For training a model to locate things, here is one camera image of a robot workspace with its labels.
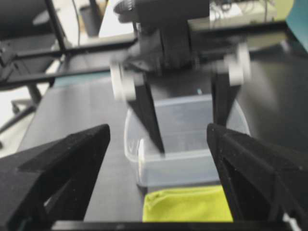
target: green towel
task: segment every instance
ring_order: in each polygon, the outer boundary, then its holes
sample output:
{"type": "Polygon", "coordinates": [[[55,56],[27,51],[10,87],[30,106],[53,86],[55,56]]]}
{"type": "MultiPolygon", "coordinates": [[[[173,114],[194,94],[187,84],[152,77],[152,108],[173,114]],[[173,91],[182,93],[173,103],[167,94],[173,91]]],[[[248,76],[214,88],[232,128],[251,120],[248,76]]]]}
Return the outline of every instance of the green towel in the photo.
{"type": "Polygon", "coordinates": [[[143,222],[231,222],[222,186],[167,189],[146,195],[143,222]]]}

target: metal rod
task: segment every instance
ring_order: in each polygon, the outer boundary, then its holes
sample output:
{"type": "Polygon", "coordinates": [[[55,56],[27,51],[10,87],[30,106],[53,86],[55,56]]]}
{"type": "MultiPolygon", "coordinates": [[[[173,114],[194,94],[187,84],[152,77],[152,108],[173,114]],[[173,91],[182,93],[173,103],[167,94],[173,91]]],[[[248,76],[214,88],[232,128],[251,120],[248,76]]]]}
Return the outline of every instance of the metal rod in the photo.
{"type": "MultiPolygon", "coordinates": [[[[98,51],[110,51],[110,50],[119,50],[126,49],[134,44],[135,41],[122,42],[122,43],[111,43],[111,44],[100,44],[95,46],[81,46],[78,48],[70,48],[66,50],[66,53],[70,55],[82,54],[82,53],[92,53],[98,51]]],[[[18,52],[15,60],[19,59],[30,59],[38,58],[43,56],[53,56],[61,57],[63,53],[61,51],[51,51],[51,50],[36,50],[36,51],[21,51],[18,52]]]]}
{"type": "Polygon", "coordinates": [[[65,44],[64,44],[64,34],[62,28],[60,27],[60,22],[57,16],[57,12],[54,8],[52,0],[45,0],[46,7],[49,13],[49,17],[51,19],[51,25],[54,30],[55,36],[57,37],[59,47],[62,53],[66,52],[65,44]]]}
{"type": "Polygon", "coordinates": [[[19,87],[29,84],[53,82],[57,77],[69,77],[75,75],[83,75],[83,74],[107,72],[107,71],[109,71],[109,67],[85,69],[81,71],[72,71],[72,72],[57,72],[51,74],[41,73],[41,74],[15,76],[14,78],[10,78],[8,81],[6,81],[3,84],[3,86],[1,86],[0,84],[0,90],[11,89],[12,87],[19,87]]]}

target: black table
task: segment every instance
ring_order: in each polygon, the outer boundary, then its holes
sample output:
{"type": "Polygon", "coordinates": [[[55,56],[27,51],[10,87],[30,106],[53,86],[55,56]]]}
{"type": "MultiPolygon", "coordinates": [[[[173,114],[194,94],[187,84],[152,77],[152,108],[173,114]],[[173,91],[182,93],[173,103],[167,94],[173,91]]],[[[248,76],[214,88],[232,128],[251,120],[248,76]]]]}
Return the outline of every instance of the black table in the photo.
{"type": "MultiPolygon", "coordinates": [[[[277,43],[283,38],[284,34],[269,33],[251,43],[257,48],[251,54],[253,78],[242,86],[238,102],[253,137],[305,152],[308,57],[296,42],[277,43]]],[[[42,99],[19,150],[109,124],[111,142],[85,220],[140,221],[144,193],[136,186],[123,151],[127,107],[114,100],[108,73],[101,75],[82,84],[57,84],[57,80],[42,99]]],[[[159,95],[163,94],[154,89],[154,96],[159,95]]]]}

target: clear plastic container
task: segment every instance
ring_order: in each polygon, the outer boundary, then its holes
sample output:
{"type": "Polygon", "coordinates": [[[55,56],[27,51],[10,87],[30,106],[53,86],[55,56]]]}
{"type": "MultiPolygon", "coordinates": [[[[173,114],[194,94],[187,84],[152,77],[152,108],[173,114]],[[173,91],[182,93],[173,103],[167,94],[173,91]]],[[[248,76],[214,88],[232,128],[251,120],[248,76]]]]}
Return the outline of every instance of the clear plastic container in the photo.
{"type": "MultiPolygon", "coordinates": [[[[213,121],[211,95],[173,98],[154,104],[165,154],[158,152],[130,109],[125,121],[125,156],[132,165],[136,183],[142,187],[157,187],[219,180],[206,142],[206,127],[213,121]]],[[[249,134],[237,102],[227,127],[249,134]]]]}

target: cable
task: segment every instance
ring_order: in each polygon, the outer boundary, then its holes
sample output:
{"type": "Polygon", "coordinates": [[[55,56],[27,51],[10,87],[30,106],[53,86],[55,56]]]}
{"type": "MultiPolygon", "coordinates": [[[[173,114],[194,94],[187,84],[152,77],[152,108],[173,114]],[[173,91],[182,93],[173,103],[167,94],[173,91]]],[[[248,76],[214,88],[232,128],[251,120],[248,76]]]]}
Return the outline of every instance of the cable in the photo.
{"type": "Polygon", "coordinates": [[[264,22],[266,23],[268,19],[268,0],[264,0],[265,2],[265,16],[264,16],[264,22]]]}
{"type": "Polygon", "coordinates": [[[77,7],[76,7],[76,4],[75,4],[75,0],[72,0],[72,3],[73,3],[73,6],[74,6],[76,20],[77,20],[77,24],[78,24],[78,46],[79,46],[80,45],[80,22],[79,22],[78,11],[77,11],[77,7]]]}

